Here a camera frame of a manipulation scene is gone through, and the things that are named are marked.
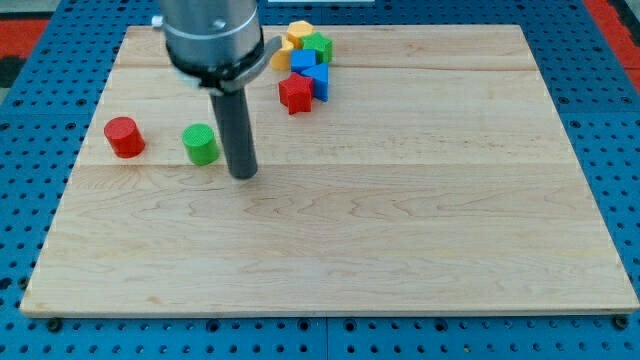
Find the wooden board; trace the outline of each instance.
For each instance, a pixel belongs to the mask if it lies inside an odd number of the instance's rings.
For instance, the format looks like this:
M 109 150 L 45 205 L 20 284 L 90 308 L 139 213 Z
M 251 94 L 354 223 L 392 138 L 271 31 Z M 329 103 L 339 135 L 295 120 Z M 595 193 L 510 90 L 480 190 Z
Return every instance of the wooden board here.
M 627 313 L 638 301 L 517 26 L 324 27 L 331 100 L 248 88 L 259 174 L 189 164 L 213 123 L 130 28 L 22 301 L 34 317 Z M 284 28 L 267 28 L 266 37 Z M 134 117 L 142 156 L 102 130 Z

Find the green cylinder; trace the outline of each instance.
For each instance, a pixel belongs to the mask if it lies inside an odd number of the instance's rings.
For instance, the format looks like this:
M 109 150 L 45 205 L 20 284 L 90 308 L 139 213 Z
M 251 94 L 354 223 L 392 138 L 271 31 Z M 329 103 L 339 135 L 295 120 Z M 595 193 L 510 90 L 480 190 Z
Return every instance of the green cylinder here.
M 193 124 L 184 129 L 182 143 L 187 149 L 189 160 L 196 165 L 210 164 L 220 156 L 213 129 L 207 124 Z

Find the plastic block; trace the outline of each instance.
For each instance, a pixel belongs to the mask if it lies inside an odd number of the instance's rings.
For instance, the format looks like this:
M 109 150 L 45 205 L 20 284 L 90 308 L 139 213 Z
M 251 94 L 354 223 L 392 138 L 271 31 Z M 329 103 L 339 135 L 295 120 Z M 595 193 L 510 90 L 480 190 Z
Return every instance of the plastic block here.
M 287 79 L 280 81 L 278 88 L 280 102 L 289 108 L 289 115 L 300 111 L 311 111 L 311 99 L 313 98 L 312 78 L 291 73 Z
M 132 158 L 144 150 L 144 140 L 132 118 L 111 119 L 104 127 L 104 135 L 118 157 Z
M 316 62 L 331 62 L 333 59 L 333 41 L 320 32 L 302 38 L 302 48 L 316 52 Z
M 291 51 L 293 50 L 293 43 L 287 40 L 286 36 L 281 36 L 282 47 L 276 51 L 271 57 L 269 65 L 276 70 L 289 70 L 291 68 Z
M 184 129 L 182 143 L 187 150 L 189 160 L 196 165 L 210 164 L 220 156 L 213 129 L 207 124 L 193 124 Z
M 313 25 L 308 22 L 294 21 L 287 28 L 287 39 L 293 43 L 294 49 L 302 49 L 302 37 L 313 34 Z
M 316 52 L 314 50 L 293 50 L 291 52 L 291 71 L 301 73 L 316 65 Z
M 313 79 L 313 96 L 324 102 L 329 101 L 329 64 L 322 63 L 303 71 L 302 76 Z

